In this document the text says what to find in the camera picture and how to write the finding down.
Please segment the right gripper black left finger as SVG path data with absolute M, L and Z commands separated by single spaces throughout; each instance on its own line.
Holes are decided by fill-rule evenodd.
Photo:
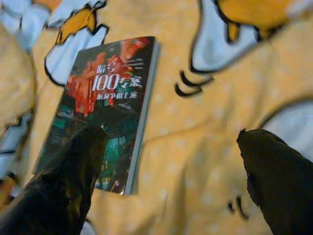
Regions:
M 100 126 L 79 130 L 0 214 L 0 235 L 80 235 L 107 140 Z

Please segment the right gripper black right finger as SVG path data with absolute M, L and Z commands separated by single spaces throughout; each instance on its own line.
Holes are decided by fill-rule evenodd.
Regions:
M 274 133 L 237 137 L 247 190 L 273 235 L 313 235 L 313 162 Z

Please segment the yellow cartoon egg blanket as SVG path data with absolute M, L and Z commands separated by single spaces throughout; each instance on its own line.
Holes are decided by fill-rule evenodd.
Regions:
M 264 129 L 313 162 L 313 0 L 0 0 L 0 214 L 33 169 L 78 53 L 159 51 L 130 195 L 80 235 L 273 235 L 237 144 Z

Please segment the dark red cover book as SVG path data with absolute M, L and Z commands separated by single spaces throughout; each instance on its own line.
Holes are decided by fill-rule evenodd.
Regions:
M 136 37 L 82 50 L 64 87 L 33 173 L 84 126 L 108 136 L 95 186 L 130 195 L 148 114 L 158 40 Z

